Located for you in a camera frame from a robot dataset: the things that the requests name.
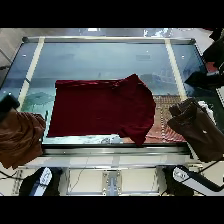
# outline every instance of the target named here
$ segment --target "tiled floor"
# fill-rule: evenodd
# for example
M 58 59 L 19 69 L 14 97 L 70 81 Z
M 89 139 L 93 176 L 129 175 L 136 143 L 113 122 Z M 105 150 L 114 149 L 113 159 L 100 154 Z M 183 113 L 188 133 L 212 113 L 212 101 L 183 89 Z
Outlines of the tiled floor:
M 170 29 L 170 28 L 0 28 L 0 48 L 7 54 L 7 56 L 11 59 L 14 58 L 16 49 L 21 44 L 21 40 L 23 36 L 51 36 L 51 35 L 66 35 L 66 36 L 85 36 L 85 35 L 99 35 L 99 36 L 156 36 L 156 37 L 171 37 L 171 38 L 195 38 L 197 41 L 197 44 L 199 46 L 199 49 L 201 52 L 203 52 L 208 46 L 211 45 L 212 39 L 209 38 L 209 35 L 211 34 L 210 31 L 203 30 L 201 28 L 194 28 L 189 31 L 181 31 L 179 29 Z M 0 54 L 0 66 L 7 65 L 9 62 Z M 219 163 L 215 165 L 213 168 L 209 169 L 205 172 L 206 177 L 214 181 L 215 183 L 221 185 L 223 183 L 222 176 L 223 176 L 223 169 L 224 163 Z M 4 169 L 2 165 L 0 164 L 0 170 L 12 175 L 15 171 L 12 169 Z M 23 173 L 24 175 L 30 175 L 34 172 L 34 169 L 25 170 Z M 82 181 L 79 183 L 79 186 L 77 187 L 80 189 L 80 186 L 86 186 L 88 185 L 88 181 L 84 181 L 85 179 L 88 179 L 88 172 L 83 172 L 84 177 L 82 177 Z M 128 177 L 130 179 L 130 176 L 134 175 L 133 173 L 126 173 L 125 178 Z M 72 180 L 71 185 L 76 182 L 77 179 L 77 173 L 72 172 L 71 174 Z M 151 184 L 153 183 L 153 174 L 150 174 L 151 178 L 148 178 L 151 180 Z M 125 188 L 128 186 L 133 186 L 133 189 L 136 187 L 133 183 L 129 183 L 128 185 L 124 185 Z M 149 183 L 144 182 L 142 183 L 142 188 L 148 188 Z M 95 184 L 94 187 L 99 190 L 99 185 Z M 6 179 L 6 180 L 0 180 L 0 195 L 12 195 L 16 192 L 16 185 L 15 181 L 12 179 Z

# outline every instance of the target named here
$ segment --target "dark brown cloth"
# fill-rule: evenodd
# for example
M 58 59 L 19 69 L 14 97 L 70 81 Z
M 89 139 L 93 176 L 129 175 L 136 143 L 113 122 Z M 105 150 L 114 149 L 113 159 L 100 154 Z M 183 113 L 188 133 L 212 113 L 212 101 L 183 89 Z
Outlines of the dark brown cloth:
M 224 135 L 193 98 L 170 107 L 173 116 L 168 125 L 181 134 L 202 162 L 223 157 Z
M 39 114 L 11 109 L 0 123 L 0 162 L 13 169 L 42 154 L 40 138 L 46 124 Z

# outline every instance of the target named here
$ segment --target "folded garment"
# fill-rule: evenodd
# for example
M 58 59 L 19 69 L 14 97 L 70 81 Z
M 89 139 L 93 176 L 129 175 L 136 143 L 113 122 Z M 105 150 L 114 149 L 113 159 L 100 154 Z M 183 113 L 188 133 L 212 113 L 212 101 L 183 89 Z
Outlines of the folded garment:
M 39 114 L 11 109 L 0 123 L 0 162 L 13 169 L 42 154 L 45 120 Z
M 119 134 L 142 145 L 154 123 L 151 91 L 133 74 L 120 80 L 57 80 L 48 137 Z
M 223 157 L 224 135 L 215 126 L 206 108 L 194 98 L 189 98 L 170 107 L 170 112 L 173 118 L 168 125 L 186 139 L 202 162 Z

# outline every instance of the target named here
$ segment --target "reflective surface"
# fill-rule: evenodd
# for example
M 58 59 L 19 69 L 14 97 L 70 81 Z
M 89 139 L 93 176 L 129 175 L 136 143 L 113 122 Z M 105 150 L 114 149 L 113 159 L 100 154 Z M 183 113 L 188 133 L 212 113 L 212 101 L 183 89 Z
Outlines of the reflective surface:
M 111 36 L 114 35 L 112 29 L 104 31 L 103 29 L 95 31 L 88 31 L 87 28 L 85 29 L 86 30 L 82 30 L 83 35 L 85 32 L 91 32 L 91 36 L 94 35 L 94 32 L 106 32 L 107 36 L 110 36 L 111 32 Z M 124 33 L 123 35 L 120 33 L 118 36 L 125 36 L 124 34 L 126 34 L 126 36 L 169 36 L 168 29 L 154 31 L 152 29 L 154 28 L 138 31 L 133 31 L 133 29 L 129 29 L 129 31 L 127 29 L 125 31 L 125 29 L 121 29 L 120 32 Z M 1 89 L 1 98 L 7 92 L 12 92 L 13 95 L 18 97 L 36 46 L 36 43 L 26 43 L 22 45 Z M 193 71 L 205 70 L 203 62 L 194 45 L 178 44 L 172 45 L 172 48 L 183 81 Z M 157 111 L 159 115 L 162 113 L 165 114 L 163 118 L 158 117 L 158 122 L 161 123 L 161 119 L 165 119 L 166 121 L 169 117 L 167 115 L 169 105 L 174 103 L 174 101 L 177 103 L 179 97 L 165 42 L 164 44 L 45 43 L 30 82 L 22 111 L 40 113 L 47 119 L 46 136 L 54 105 L 56 93 L 54 85 L 56 80 L 110 80 L 125 78 L 133 73 L 136 73 L 140 79 L 145 82 L 155 98 L 165 96 L 166 103 L 158 103 Z M 221 120 L 223 116 L 223 107 L 221 106 L 216 92 L 192 88 L 185 84 L 184 87 L 188 96 L 195 96 L 200 100 L 208 102 L 213 110 L 215 108 L 215 119 L 218 119 L 218 126 L 224 131 L 223 122 Z M 160 137 L 162 130 L 161 125 L 158 124 L 157 126 L 157 130 L 154 132 L 154 134 L 157 132 L 159 133 L 159 137 L 155 136 L 157 141 L 152 141 L 152 138 L 149 138 L 147 142 L 165 141 L 163 137 Z M 116 134 L 108 136 L 43 138 L 44 144 L 117 144 L 123 142 L 128 143 L 129 141 L 120 139 Z

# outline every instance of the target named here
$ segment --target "red shirt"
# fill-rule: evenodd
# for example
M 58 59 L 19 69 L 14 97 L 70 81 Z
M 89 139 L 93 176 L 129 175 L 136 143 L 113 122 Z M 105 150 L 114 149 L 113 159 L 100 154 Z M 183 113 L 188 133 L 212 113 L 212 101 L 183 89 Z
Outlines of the red shirt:
M 144 143 L 156 104 L 136 74 L 120 80 L 57 80 L 55 86 L 48 137 L 119 134 Z

